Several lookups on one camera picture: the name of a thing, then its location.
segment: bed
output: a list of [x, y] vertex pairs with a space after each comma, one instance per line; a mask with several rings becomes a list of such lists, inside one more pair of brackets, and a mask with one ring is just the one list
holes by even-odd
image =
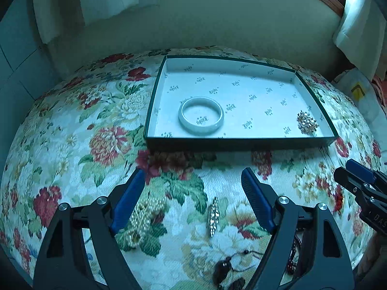
[[[150, 93], [165, 55], [242, 58], [289, 67], [301, 73], [322, 102], [339, 137], [329, 147], [263, 152], [150, 152], [142, 138]], [[1, 180], [0, 242], [34, 275], [42, 238], [61, 202], [91, 203], [126, 182], [138, 166], [146, 172], [142, 199], [165, 203], [151, 213], [149, 229], [122, 230], [116, 240], [143, 289], [214, 289], [215, 263], [245, 249], [263, 252], [268, 235], [260, 228], [240, 184], [251, 167], [261, 182], [297, 204], [328, 204], [342, 232], [353, 267], [372, 230], [359, 219], [353, 196], [334, 182], [333, 171], [353, 158], [384, 169], [377, 142], [353, 102], [320, 74], [298, 65], [224, 47], [165, 49], [116, 54], [80, 68], [35, 101], [18, 129]], [[219, 230], [206, 230], [206, 212], [219, 201]], [[133, 248], [128, 237], [137, 238]], [[104, 283], [90, 232], [84, 230], [94, 278]], [[252, 256], [233, 266], [256, 267]], [[230, 272], [227, 288], [254, 268]]]

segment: yellow label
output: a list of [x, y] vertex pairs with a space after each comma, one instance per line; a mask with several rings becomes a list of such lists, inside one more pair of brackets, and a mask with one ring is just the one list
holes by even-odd
[[352, 95], [353, 95], [353, 99], [355, 101], [359, 101], [360, 99], [362, 99], [364, 96], [365, 96], [365, 92], [363, 90], [363, 88], [361, 87], [361, 84], [360, 83], [357, 83], [352, 89], [351, 89], [351, 92], [352, 92]]

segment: gold brooch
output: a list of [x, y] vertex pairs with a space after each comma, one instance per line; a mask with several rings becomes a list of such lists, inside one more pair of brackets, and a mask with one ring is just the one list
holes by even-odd
[[319, 125], [317, 121], [310, 116], [309, 112], [301, 112], [297, 114], [298, 128], [303, 134], [312, 134], [316, 132]]

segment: wall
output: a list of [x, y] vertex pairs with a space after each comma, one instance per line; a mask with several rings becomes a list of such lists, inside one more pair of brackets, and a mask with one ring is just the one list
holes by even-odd
[[0, 21], [0, 180], [34, 99], [58, 80], [37, 31], [32, 0], [14, 0]]
[[62, 75], [120, 52], [224, 45], [329, 75], [342, 54], [340, 17], [319, 0], [159, 0], [49, 45]]

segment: white bangle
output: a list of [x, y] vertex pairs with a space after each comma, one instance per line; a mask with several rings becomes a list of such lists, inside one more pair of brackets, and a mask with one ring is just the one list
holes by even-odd
[[[184, 115], [184, 111], [187, 107], [193, 106], [193, 105], [205, 105], [210, 107], [211, 109], [214, 109], [218, 115], [219, 118], [216, 120], [215, 123], [211, 125], [198, 125], [196, 123], [189, 122], [188, 119]], [[207, 97], [193, 97], [188, 99], [186, 102], [181, 104], [179, 108], [179, 120], [180, 123], [184, 128], [186, 128], [188, 131], [195, 133], [195, 134], [209, 134], [211, 132], [216, 131], [218, 128], [220, 128], [223, 125], [224, 122], [224, 111], [220, 104], [218, 104], [215, 100]]]

